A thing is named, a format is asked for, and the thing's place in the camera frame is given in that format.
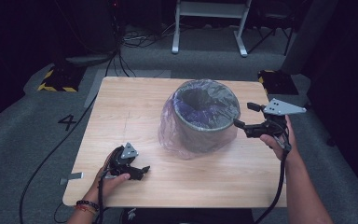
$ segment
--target black floor mat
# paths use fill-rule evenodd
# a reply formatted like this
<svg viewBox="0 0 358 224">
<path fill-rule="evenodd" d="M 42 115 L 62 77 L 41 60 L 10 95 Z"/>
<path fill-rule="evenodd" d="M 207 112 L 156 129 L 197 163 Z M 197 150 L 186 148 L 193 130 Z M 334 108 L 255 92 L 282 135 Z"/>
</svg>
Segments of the black floor mat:
<svg viewBox="0 0 358 224">
<path fill-rule="evenodd" d="M 282 71 L 262 70 L 257 74 L 266 94 L 298 95 L 298 90 L 290 75 Z"/>
</svg>

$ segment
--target person's left hand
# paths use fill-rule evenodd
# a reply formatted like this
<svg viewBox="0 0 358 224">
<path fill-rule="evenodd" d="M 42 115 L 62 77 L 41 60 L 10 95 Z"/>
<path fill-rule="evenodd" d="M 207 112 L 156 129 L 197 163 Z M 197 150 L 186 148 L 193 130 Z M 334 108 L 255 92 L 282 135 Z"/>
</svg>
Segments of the person's left hand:
<svg viewBox="0 0 358 224">
<path fill-rule="evenodd" d="M 109 162 L 109 158 L 111 157 L 112 153 L 107 156 L 105 163 L 103 164 L 103 167 L 101 167 L 98 174 L 95 176 L 94 182 L 92 183 L 91 187 L 89 188 L 89 191 L 84 196 L 83 200 L 91 201 L 98 204 L 98 185 L 101 180 L 101 174 L 103 173 L 103 168 L 106 166 L 106 164 Z M 114 189 L 123 183 L 124 181 L 130 179 L 130 174 L 122 174 L 119 175 L 116 178 L 113 179 L 104 179 L 103 180 L 103 200 L 105 201 L 105 198 L 112 194 Z"/>
</svg>

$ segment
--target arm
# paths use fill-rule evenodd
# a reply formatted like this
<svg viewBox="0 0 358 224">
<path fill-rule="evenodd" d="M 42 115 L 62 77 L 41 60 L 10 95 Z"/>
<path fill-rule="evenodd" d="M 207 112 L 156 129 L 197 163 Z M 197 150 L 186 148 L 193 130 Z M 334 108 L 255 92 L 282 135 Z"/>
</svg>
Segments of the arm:
<svg viewBox="0 0 358 224">
<path fill-rule="evenodd" d="M 108 160 L 110 158 L 110 155 L 106 158 L 104 166 L 108 163 Z M 104 166 L 100 169 L 98 174 L 95 176 L 94 182 L 92 183 L 91 187 L 89 188 L 89 191 L 86 193 L 86 195 L 83 197 L 82 200 L 89 201 L 92 203 L 98 204 L 98 182 L 100 181 L 101 173 L 103 172 Z M 115 187 L 123 183 L 124 181 L 128 180 L 130 178 L 129 174 L 123 174 L 120 175 L 114 179 L 104 179 L 103 180 L 103 199 L 107 196 L 109 196 Z M 91 211 L 93 211 L 92 206 L 82 204 L 82 206 L 88 207 Z M 94 214 L 92 214 L 90 211 L 83 211 L 80 209 L 75 209 L 74 213 L 71 215 L 71 217 L 68 219 L 68 224 L 83 224 L 92 223 L 92 220 L 94 219 Z"/>
<path fill-rule="evenodd" d="M 313 186 L 305 163 L 298 153 L 296 138 L 290 119 L 286 117 L 289 129 L 289 141 L 292 150 L 285 164 L 286 196 L 290 223 L 333 223 L 318 193 Z M 263 134 L 260 140 L 272 147 L 278 159 L 282 158 L 282 149 L 275 139 Z"/>
</svg>

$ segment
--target table top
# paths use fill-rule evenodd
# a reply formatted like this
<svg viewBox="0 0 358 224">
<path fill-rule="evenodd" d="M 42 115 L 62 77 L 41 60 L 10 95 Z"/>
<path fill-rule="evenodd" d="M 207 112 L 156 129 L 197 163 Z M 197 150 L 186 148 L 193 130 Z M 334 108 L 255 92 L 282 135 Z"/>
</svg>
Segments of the table top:
<svg viewBox="0 0 358 224">
<path fill-rule="evenodd" d="M 131 164 L 150 170 L 141 181 L 118 186 L 109 207 L 268 207 L 278 187 L 280 162 L 259 139 L 247 138 L 238 129 L 237 138 L 214 153 L 182 160 L 158 141 L 162 108 L 188 79 L 105 77 L 92 109 L 63 202 L 74 205 L 88 191 L 106 157 L 116 147 L 130 142 L 139 152 Z M 246 103 L 266 105 L 269 100 L 258 82 L 224 81 L 237 96 L 241 120 L 248 124 L 264 120 L 262 113 Z M 283 185 L 278 207 L 286 206 Z"/>
</svg>

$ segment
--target metal stand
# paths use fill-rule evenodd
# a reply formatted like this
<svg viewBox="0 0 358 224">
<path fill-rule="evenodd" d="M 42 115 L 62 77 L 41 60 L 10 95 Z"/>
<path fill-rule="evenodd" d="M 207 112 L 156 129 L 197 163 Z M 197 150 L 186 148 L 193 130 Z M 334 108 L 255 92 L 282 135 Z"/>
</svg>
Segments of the metal stand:
<svg viewBox="0 0 358 224">
<path fill-rule="evenodd" d="M 241 56 L 248 56 L 246 48 L 243 45 L 241 35 L 251 3 L 252 0 L 247 0 L 245 4 L 203 3 L 177 0 L 175 34 L 173 36 L 172 53 L 176 54 L 179 52 L 180 16 L 200 16 L 241 19 L 240 29 L 238 31 L 234 31 L 234 36 L 237 41 Z"/>
</svg>

